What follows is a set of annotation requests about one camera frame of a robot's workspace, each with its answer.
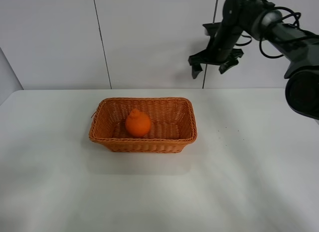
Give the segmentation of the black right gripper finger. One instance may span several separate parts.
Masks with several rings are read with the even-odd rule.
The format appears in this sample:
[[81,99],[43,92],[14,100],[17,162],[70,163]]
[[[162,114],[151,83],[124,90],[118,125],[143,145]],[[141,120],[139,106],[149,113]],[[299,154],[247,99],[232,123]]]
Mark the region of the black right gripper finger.
[[189,56],[188,63],[191,66],[191,76],[193,79],[196,79],[199,73],[203,71],[201,65],[209,63],[206,51],[201,51]]
[[220,74],[224,74],[230,68],[238,65],[238,59],[243,56],[242,49],[232,49],[227,59],[219,66]]

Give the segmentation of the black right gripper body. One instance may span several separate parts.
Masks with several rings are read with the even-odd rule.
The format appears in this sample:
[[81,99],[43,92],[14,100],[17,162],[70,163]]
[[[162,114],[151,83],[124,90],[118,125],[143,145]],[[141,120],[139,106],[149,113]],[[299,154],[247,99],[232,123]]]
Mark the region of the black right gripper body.
[[232,49],[243,32],[238,25],[225,25],[225,23],[203,24],[206,34],[210,36],[209,43],[204,52],[204,60],[208,64],[222,64],[228,60]]

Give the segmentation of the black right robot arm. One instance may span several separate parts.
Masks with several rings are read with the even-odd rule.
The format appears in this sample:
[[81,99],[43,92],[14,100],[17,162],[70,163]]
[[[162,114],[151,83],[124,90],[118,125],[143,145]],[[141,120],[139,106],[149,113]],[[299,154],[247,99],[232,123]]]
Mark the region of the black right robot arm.
[[242,32],[253,39],[268,41],[290,65],[284,75],[288,81],[285,97],[298,114],[319,118],[319,36],[301,29],[301,13],[275,6],[267,0],[226,0],[223,19],[214,29],[204,60],[220,65],[224,73],[237,63],[234,46]]

